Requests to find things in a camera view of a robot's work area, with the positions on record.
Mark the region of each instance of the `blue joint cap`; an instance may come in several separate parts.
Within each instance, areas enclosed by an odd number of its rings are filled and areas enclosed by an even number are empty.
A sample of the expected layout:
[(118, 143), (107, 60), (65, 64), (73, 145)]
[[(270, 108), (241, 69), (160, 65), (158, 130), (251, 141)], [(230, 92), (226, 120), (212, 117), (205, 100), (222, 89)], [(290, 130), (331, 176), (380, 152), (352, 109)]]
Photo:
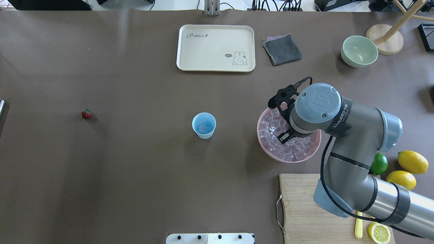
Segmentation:
[(402, 135), (402, 122), (401, 120), (390, 113), (386, 113), (381, 109), (377, 109), (383, 118), (384, 136), (383, 144), (379, 151), (389, 151), (392, 149)]
[[(330, 192), (330, 195), (333, 197), (333, 199), (339, 203), (340, 206), (342, 206), (344, 209), (348, 210), (349, 212), (353, 212), (352, 207), (348, 205), (339, 195), (337, 195), (330, 187), (326, 186), (327, 189)], [(340, 208), (338, 208), (332, 200), (330, 200), (329, 196), (325, 192), (321, 181), (318, 180), (318, 184), (316, 185), (315, 193), (313, 194), (313, 200), (315, 203), (320, 206), (322, 209), (326, 210), (327, 212), (334, 214), (336, 216), (342, 217), (342, 218), (348, 218), (350, 217), (347, 213), (342, 211)]]
[(296, 112), (309, 123), (320, 124), (333, 119), (341, 109), (341, 96), (333, 86), (315, 83), (297, 97)]

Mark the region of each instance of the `wooden cutting board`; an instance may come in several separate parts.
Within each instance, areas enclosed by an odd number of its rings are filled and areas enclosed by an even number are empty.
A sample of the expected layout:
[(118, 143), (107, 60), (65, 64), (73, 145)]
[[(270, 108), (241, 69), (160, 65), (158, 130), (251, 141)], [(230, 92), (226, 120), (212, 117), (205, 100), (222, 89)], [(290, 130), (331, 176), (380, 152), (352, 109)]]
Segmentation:
[[(367, 243), (374, 244), (363, 221), (363, 237), (354, 236), (355, 218), (335, 216), (313, 201), (319, 174), (281, 174), (283, 212), (285, 215), (285, 244)], [(392, 229), (390, 242), (395, 243)]]

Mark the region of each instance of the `metal clamp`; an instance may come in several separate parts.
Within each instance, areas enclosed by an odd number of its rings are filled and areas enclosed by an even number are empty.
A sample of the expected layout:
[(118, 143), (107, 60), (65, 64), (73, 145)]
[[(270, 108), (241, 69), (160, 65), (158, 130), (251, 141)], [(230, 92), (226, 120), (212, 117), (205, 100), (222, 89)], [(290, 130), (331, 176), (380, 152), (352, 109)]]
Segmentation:
[(279, 222), (279, 211), (277, 210), (279, 208), (279, 202), (281, 200), (282, 200), (282, 194), (280, 194), (280, 197), (276, 202), (276, 216), (277, 216), (277, 223), (279, 224), (280, 228), (282, 229), (283, 234), (285, 234), (285, 228), (283, 228), (283, 226)]
[(220, 15), (220, 0), (205, 0), (205, 15)]

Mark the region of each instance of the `cable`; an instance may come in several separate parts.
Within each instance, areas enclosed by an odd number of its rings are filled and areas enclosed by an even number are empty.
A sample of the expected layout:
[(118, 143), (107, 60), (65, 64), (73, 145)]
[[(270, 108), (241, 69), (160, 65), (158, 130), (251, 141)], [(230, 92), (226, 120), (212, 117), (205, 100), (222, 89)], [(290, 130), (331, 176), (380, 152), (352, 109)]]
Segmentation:
[(280, 6), (279, 11), (282, 10), (282, 8), (283, 8), (283, 11), (285, 11), (285, 5), (286, 5), (287, 3), (288, 3), (288, 0), (286, 0), (286, 1), (282, 4), (282, 6)]
[(279, 8), (277, 7), (276, 1), (275, 0), (272, 0), (272, 1), (273, 1), (274, 5), (276, 6), (276, 11), (279, 11)]
[(228, 3), (220, 3), (220, 5), (222, 5), (222, 4), (227, 4), (227, 5), (229, 5), (229, 7), (231, 7), (232, 9), (234, 9), (230, 4), (228, 4)]
[[(328, 140), (327, 143), (326, 143), (326, 146), (325, 146), (325, 148), (324, 148), (324, 151), (322, 152), (322, 156), (321, 156), (321, 168), (319, 169), (319, 175), (320, 175), (319, 179), (320, 179), (320, 181), (321, 181), (322, 187), (324, 188), (325, 192), (327, 193), (327, 196), (328, 196), (328, 197), (330, 198), (330, 200), (331, 200), (331, 201), (336, 205), (336, 207), (338, 207), (340, 210), (344, 211), (346, 214), (348, 214), (348, 215), (350, 215), (350, 216), (352, 216), (352, 217), (359, 218), (359, 219), (362, 219), (362, 220), (368, 220), (368, 221), (378, 222), (378, 223), (382, 222), (383, 220), (380, 220), (380, 219), (376, 219), (376, 218), (368, 218), (368, 217), (363, 217), (363, 216), (358, 216), (358, 215), (356, 215), (356, 214), (354, 214), (354, 213), (348, 211), (347, 209), (343, 208), (341, 205), (339, 205), (339, 203), (337, 203), (337, 202), (333, 199), (332, 195), (330, 194), (330, 191), (329, 191), (328, 188), (327, 188), (327, 185), (326, 185), (326, 183), (325, 183), (325, 180), (324, 180), (324, 159), (325, 159), (325, 157), (326, 157), (325, 154), (327, 153), (327, 150), (329, 149), (329, 146), (330, 146), (330, 143), (332, 142), (332, 139), (333, 139), (333, 137), (330, 136), (329, 140)], [(404, 233), (404, 234), (408, 234), (408, 235), (410, 235), (410, 236), (419, 237), (419, 238), (424, 238), (424, 237), (422, 237), (422, 236), (420, 236), (420, 235), (417, 235), (417, 234), (411, 233), (411, 232), (409, 232), (409, 231), (405, 231), (405, 230), (400, 229), (400, 228), (398, 228), (398, 227), (396, 227), (396, 226), (393, 226), (393, 225), (390, 225), (390, 227), (393, 228), (393, 229), (395, 229), (395, 230), (397, 230), (397, 231), (401, 231), (401, 232)]]
[(262, 11), (264, 10), (264, 3), (267, 4), (268, 11), (270, 11), (270, 6), (268, 6), (268, 2), (267, 2), (267, 0), (264, 0), (264, 1), (262, 2), (261, 10), (262, 10)]
[(152, 8), (154, 7), (154, 5), (155, 5), (155, 1), (156, 1), (156, 0), (154, 0), (154, 3), (152, 4), (152, 7), (149, 9), (149, 11), (151, 11)]

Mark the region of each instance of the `strawberry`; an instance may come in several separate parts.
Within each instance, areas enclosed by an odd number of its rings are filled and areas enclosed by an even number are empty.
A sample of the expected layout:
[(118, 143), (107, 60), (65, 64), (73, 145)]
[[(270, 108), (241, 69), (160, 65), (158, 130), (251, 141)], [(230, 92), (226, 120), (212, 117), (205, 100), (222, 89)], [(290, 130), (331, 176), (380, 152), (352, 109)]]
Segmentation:
[(83, 119), (88, 119), (88, 118), (92, 117), (92, 111), (90, 111), (90, 109), (83, 109), (82, 117), (83, 117)]

